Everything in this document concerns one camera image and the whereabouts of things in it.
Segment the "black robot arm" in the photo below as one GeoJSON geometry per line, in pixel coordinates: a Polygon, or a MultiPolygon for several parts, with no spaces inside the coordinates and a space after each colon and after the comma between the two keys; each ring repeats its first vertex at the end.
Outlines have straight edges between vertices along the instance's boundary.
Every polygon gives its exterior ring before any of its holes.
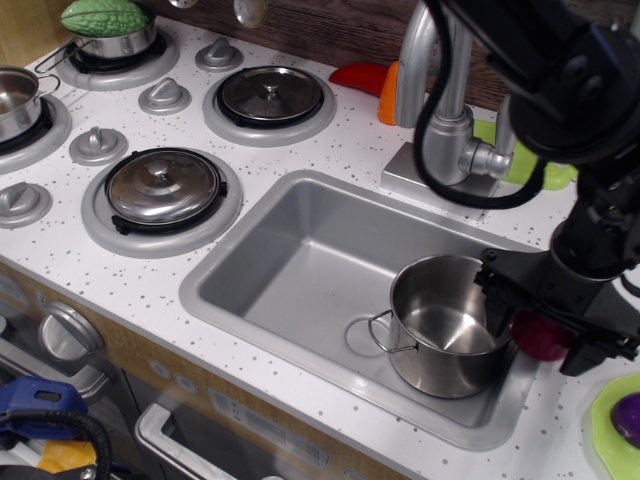
{"type": "Polygon", "coordinates": [[[633,359],[639,314],[614,287],[639,262],[639,42],[600,26],[560,1],[430,1],[441,67],[414,140],[422,145],[436,104],[453,82],[448,27],[456,19],[488,49],[507,85],[515,135],[539,158],[527,184],[496,199],[476,198],[420,177],[443,198],[481,209],[532,199],[549,162],[578,171],[577,199],[545,252],[487,249],[476,281],[489,330],[532,311],[574,334],[561,372],[578,376],[608,358],[633,359]]]}

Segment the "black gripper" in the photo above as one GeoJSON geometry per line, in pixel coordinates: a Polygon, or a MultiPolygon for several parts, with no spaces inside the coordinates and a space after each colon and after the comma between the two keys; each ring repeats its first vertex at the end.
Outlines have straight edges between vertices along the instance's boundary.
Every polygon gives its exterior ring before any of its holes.
{"type": "Polygon", "coordinates": [[[487,248],[480,260],[475,282],[486,296],[486,328],[494,337],[504,334],[516,311],[529,310],[577,335],[560,366],[565,376],[639,354],[639,311],[611,280],[579,276],[550,251],[487,248]]]}

